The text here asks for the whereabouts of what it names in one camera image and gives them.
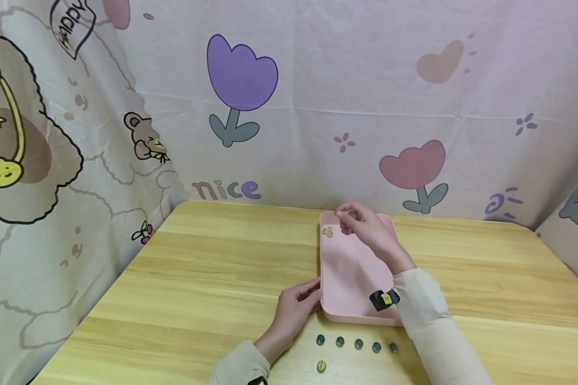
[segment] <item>black wrist strap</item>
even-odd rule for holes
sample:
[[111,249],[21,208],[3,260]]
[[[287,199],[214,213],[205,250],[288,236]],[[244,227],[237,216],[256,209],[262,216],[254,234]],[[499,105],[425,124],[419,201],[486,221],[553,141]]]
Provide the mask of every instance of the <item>black wrist strap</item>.
[[268,381],[265,379],[264,376],[261,376],[249,382],[248,385],[268,385]]

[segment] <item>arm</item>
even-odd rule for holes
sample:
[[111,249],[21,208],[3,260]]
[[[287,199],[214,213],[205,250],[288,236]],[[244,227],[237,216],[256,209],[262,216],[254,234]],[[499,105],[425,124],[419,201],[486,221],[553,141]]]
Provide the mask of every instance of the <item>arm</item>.
[[484,366],[447,311],[439,284],[421,268],[394,276],[396,305],[432,385],[491,385]]
[[394,276],[394,290],[401,297],[396,309],[432,385],[491,385],[479,357],[448,312],[439,284],[415,267],[377,215],[349,202],[338,208],[337,216],[343,234],[357,235]]
[[251,341],[244,341],[216,365],[212,378],[204,385],[247,385],[257,378],[267,379],[268,374],[268,360]]
[[216,365],[204,385],[267,385],[270,366],[293,344],[310,313],[321,308],[319,278],[283,290],[274,320],[254,344],[244,341]]

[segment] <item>curtain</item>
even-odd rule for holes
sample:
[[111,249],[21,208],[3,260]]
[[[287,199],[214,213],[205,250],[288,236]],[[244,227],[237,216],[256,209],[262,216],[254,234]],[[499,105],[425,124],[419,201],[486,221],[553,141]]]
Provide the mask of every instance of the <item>curtain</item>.
[[0,2],[0,384],[42,368],[184,199],[102,9]]
[[578,275],[578,0],[0,1],[0,384],[186,198],[502,220]]

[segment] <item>hand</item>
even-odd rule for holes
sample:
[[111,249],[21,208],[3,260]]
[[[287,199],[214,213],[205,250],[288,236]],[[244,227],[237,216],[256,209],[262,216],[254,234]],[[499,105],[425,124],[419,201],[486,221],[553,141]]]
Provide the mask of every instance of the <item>hand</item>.
[[387,264],[392,274],[415,268],[411,256],[373,210],[359,202],[347,202],[341,204],[334,213],[340,220],[342,233],[357,235],[377,258]]
[[304,328],[308,316],[321,309],[319,277],[310,282],[284,289],[278,296],[276,315],[268,330],[254,345],[270,365],[293,345],[293,340]]

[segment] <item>wrist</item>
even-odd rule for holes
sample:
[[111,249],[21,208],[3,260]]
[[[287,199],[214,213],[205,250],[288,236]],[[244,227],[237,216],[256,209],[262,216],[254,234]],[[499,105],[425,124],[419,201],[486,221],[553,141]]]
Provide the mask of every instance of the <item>wrist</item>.
[[270,365],[282,355],[291,346],[292,341],[286,341],[286,338],[273,331],[270,327],[263,333],[259,340],[254,342],[254,346],[265,357]]
[[415,263],[411,259],[408,252],[398,242],[390,244],[381,250],[374,250],[377,258],[381,259],[383,263],[390,269],[392,275],[397,275],[412,268],[416,268]]

